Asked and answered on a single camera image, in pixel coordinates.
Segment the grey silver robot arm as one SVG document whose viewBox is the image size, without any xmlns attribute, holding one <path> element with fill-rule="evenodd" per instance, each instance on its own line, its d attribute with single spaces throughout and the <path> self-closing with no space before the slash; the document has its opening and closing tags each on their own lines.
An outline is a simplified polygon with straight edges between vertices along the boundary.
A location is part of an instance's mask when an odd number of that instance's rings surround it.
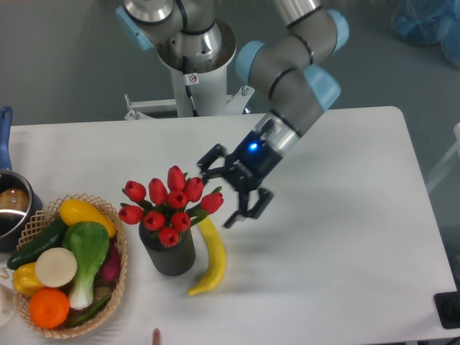
<svg viewBox="0 0 460 345">
<path fill-rule="evenodd" d="M 116 18 L 140 50 L 156 49 L 169 68 L 180 117 L 222 115 L 226 68 L 266 96 L 270 110 L 233 152 L 217 144 L 199 161 L 204 180 L 222 178 L 239 195 L 226 221 L 257 219 L 272 200 L 262 181 L 339 97 L 336 80 L 320 68 L 348 40 L 346 19 L 319 1 L 276 1 L 287 36 L 276 45 L 236 47 L 213 1 L 124 1 Z"/>
</svg>

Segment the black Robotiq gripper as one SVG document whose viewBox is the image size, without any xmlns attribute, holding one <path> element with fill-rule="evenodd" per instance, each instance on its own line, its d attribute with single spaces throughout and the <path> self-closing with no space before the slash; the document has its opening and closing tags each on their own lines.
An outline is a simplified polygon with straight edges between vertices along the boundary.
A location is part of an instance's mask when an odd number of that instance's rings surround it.
<svg viewBox="0 0 460 345">
<path fill-rule="evenodd" d="M 225 163 L 221 167 L 211 168 L 212 164 L 220 158 L 224 158 Z M 197 161 L 203 182 L 221 178 L 238 191 L 238 208 L 226 220 L 224 228 L 230 229 L 237 221 L 258 219 L 262 215 L 274 198 L 274 193 L 258 187 L 281 159 L 282 156 L 269 146 L 259 132 L 251 131 L 232 153 L 227 155 L 224 146 L 215 144 Z M 249 192 L 255 189 L 258 198 L 249 208 Z"/>
</svg>

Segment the fingertip at bottom edge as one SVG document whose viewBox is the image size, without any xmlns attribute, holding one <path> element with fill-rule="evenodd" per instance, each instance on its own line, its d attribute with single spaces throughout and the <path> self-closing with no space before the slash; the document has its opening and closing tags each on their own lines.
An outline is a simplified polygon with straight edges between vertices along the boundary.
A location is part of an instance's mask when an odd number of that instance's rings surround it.
<svg viewBox="0 0 460 345">
<path fill-rule="evenodd" d="M 152 345 L 161 345 L 161 332 L 158 328 L 156 328 L 152 333 Z"/>
</svg>

